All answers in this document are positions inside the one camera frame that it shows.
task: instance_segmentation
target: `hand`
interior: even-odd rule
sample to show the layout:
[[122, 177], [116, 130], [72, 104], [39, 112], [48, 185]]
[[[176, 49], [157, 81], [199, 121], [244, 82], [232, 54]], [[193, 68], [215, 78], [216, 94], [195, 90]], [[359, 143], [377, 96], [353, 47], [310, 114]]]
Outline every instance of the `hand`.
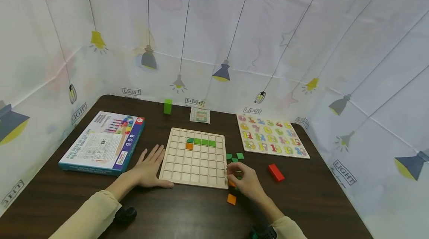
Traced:
[[[258, 176], [254, 169], [246, 166], [241, 162], [230, 163], [226, 166], [226, 171], [228, 171], [228, 176], [226, 176], [229, 180], [234, 182], [237, 188], [249, 199], [254, 202], [262, 202], [262, 200], [267, 199], [267, 195], [263, 190], [261, 184], [259, 183]], [[241, 180], [235, 177], [234, 173], [236, 171], [243, 172], [243, 178]]]
[[158, 172], [162, 160], [164, 159], [164, 145], [161, 145], [158, 148], [158, 144], [156, 144], [147, 158], [143, 160], [146, 154], [147, 149], [142, 152], [136, 165], [127, 172], [135, 185], [140, 185], [146, 188], [154, 186], [173, 188], [174, 184], [172, 182], [168, 180], [161, 180], [156, 177], [156, 173]]

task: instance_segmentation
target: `game box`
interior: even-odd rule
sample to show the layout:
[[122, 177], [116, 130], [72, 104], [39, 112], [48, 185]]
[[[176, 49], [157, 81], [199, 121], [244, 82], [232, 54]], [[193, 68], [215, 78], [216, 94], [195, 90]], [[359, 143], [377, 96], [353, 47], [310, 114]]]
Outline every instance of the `game box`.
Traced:
[[62, 170], [119, 176], [130, 162], [144, 117], [98, 112], [59, 161]]

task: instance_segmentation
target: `left hand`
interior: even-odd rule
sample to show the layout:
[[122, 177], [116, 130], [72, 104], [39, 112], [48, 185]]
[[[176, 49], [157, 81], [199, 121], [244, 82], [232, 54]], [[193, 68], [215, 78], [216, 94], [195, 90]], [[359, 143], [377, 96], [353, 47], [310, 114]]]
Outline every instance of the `left hand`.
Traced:
[[160, 165], [164, 159], [164, 145], [158, 147], [158, 144], [156, 144], [147, 158], [144, 159], [146, 154], [147, 149], [142, 152], [136, 165], [127, 172], [135, 185], [140, 185], [145, 188], [155, 186], [162, 188], [173, 188], [174, 184], [172, 182], [168, 180], [161, 180], [156, 177], [156, 173], [158, 172], [158, 169], [160, 168]]

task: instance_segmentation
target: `red wooden block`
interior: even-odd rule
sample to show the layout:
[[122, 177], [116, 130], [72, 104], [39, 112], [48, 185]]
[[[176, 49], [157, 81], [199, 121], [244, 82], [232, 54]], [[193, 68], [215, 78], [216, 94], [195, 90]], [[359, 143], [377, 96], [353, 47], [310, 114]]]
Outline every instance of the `red wooden block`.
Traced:
[[273, 175], [274, 179], [277, 182], [282, 182], [285, 177], [283, 177], [282, 173], [280, 172], [280, 170], [277, 168], [276, 165], [271, 164], [268, 166], [268, 170], [270, 171], [271, 175]]

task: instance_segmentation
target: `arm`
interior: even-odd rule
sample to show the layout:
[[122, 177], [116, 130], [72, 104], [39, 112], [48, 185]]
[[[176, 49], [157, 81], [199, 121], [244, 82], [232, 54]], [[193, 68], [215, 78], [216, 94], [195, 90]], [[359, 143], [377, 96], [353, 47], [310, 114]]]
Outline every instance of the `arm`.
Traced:
[[[306, 239], [296, 222], [286, 217], [277, 208], [273, 200], [266, 195], [259, 183], [256, 172], [252, 168], [238, 162], [230, 163], [226, 167], [226, 170], [228, 171], [228, 179], [234, 182], [245, 196], [254, 201], [268, 221], [273, 223], [272, 226], [277, 233], [277, 239]], [[243, 172], [241, 180], [235, 177], [234, 174], [236, 171]]]
[[70, 217], [50, 239], [92, 239], [98, 238], [107, 227], [112, 224], [116, 211], [121, 207], [119, 201], [127, 195], [136, 185], [143, 187], [159, 186], [172, 188], [173, 183], [167, 180], [159, 180], [156, 173], [164, 158], [165, 149], [156, 145], [147, 158], [145, 149], [136, 165], [116, 179], [112, 185], [104, 191], [99, 191], [91, 196]]

